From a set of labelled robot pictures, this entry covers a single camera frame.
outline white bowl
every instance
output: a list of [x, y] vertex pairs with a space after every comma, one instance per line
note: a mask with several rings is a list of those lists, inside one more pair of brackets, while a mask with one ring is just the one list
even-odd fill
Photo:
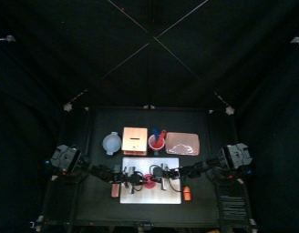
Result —
[[121, 139], [115, 132], [111, 132], [102, 140], [102, 148], [107, 156], [111, 156], [113, 153], [121, 148]]

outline light fixture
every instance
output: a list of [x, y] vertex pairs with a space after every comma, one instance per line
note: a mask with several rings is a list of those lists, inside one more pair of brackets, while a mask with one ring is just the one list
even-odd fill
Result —
[[15, 42], [15, 38], [12, 35], [7, 35], [6, 38], [0, 38], [0, 41]]
[[299, 44], [299, 37], [295, 37], [295, 38], [292, 39], [291, 43], [292, 43], [292, 44], [293, 44], [293, 43]]

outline cardboard box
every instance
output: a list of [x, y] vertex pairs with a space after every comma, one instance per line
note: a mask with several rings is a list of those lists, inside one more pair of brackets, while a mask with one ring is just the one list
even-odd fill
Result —
[[146, 155], [146, 128], [123, 127], [121, 149], [123, 155]]

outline black ceiling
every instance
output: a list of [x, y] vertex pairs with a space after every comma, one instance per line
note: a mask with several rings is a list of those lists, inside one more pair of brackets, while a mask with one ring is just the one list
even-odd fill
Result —
[[299, 0], [0, 0], [0, 51], [59, 104], [237, 106], [297, 34]]

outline red object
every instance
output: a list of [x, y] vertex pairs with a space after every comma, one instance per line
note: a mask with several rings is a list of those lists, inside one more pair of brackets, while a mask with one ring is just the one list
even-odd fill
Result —
[[117, 198], [118, 197], [118, 189], [119, 189], [119, 185], [118, 184], [113, 184], [111, 185], [111, 198]]
[[148, 189], [153, 188], [154, 185], [156, 185], [156, 182], [150, 180], [150, 177], [152, 177], [150, 174], [144, 175], [144, 178], [146, 179], [144, 187], [148, 188]]
[[185, 187], [182, 188], [182, 199], [184, 199], [185, 201], [192, 200], [190, 188], [189, 188], [188, 186], [185, 186]]
[[166, 131], [162, 130], [160, 135], [158, 135], [158, 139], [157, 142], [153, 144], [153, 148], [161, 148], [161, 146], [164, 145], [164, 136], [166, 135]]

